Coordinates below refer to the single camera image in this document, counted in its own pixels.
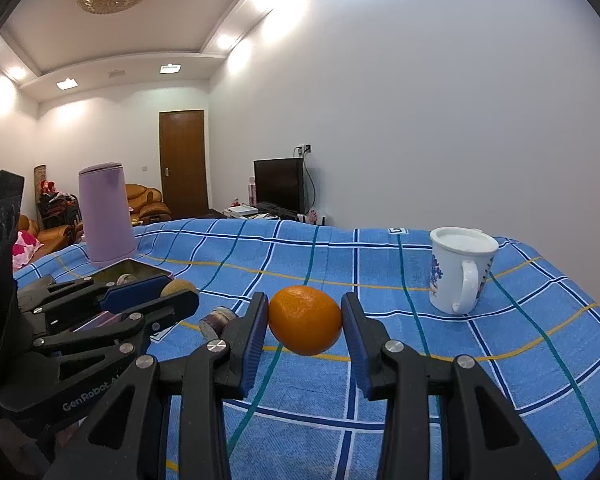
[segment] armchair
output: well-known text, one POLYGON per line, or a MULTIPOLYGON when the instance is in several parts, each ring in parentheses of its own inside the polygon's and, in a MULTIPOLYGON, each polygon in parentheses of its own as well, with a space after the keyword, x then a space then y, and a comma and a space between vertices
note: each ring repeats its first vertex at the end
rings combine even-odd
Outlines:
POLYGON ((73 236, 72 228, 68 225, 61 225, 41 231, 35 220, 30 220, 27 216, 22 214, 18 219, 18 231, 29 232, 40 240, 40 243, 42 244, 42 247, 33 254, 30 263, 39 260, 42 256, 64 249, 69 245, 73 236))
POLYGON ((171 220, 171 210, 162 201, 160 191, 140 184, 126 184, 125 187, 133 224, 152 224, 171 220))

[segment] blue checkered bedsheet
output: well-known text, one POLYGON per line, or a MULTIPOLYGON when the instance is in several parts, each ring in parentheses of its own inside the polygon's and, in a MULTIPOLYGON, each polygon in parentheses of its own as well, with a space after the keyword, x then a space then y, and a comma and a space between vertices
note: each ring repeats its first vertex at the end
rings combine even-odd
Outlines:
MULTIPOLYGON (((392 338, 423 354, 476 356, 516 407, 564 480, 582 480, 600 456, 600 306, 533 248, 498 238, 482 297, 463 317, 428 299, 427 232, 342 231, 290 221, 195 219, 135 228, 138 259, 200 289, 195 316, 154 342, 164 360, 203 342, 196 323, 219 304, 244 313, 250 297, 289 285, 320 288, 336 302, 355 292, 392 338)), ((24 267, 20 286, 96 269, 83 244, 24 267)), ((270 332, 245 401, 224 404, 235 480, 376 477, 384 402, 368 402, 351 375, 344 337, 316 357, 282 350, 270 332)), ((177 478, 180 398, 173 399, 168 476, 177 478)), ((431 475, 440 477, 440 425, 430 402, 431 475)))

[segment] wooden door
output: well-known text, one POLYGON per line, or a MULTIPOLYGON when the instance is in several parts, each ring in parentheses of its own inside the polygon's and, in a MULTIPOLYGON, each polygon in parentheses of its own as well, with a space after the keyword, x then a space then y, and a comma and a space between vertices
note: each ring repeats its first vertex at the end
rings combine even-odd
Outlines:
POLYGON ((160 113, 160 167, 174 220, 208 213, 204 110, 160 113))

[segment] white mug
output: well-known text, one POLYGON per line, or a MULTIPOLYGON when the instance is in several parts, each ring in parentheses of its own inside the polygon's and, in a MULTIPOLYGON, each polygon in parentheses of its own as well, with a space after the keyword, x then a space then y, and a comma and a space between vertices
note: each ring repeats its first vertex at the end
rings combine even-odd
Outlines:
POLYGON ((439 227, 430 237, 429 300, 447 314, 466 314, 487 281, 498 242, 480 229, 463 227, 439 227))

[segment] wall outlet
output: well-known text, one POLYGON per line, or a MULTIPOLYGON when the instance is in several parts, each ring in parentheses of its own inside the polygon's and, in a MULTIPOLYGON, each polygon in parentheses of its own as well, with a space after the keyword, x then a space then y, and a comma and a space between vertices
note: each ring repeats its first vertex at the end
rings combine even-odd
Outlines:
POLYGON ((298 156, 300 158, 302 158, 307 153, 311 153, 311 145, 310 144, 300 144, 300 146, 296 146, 296 150, 298 150, 298 156))

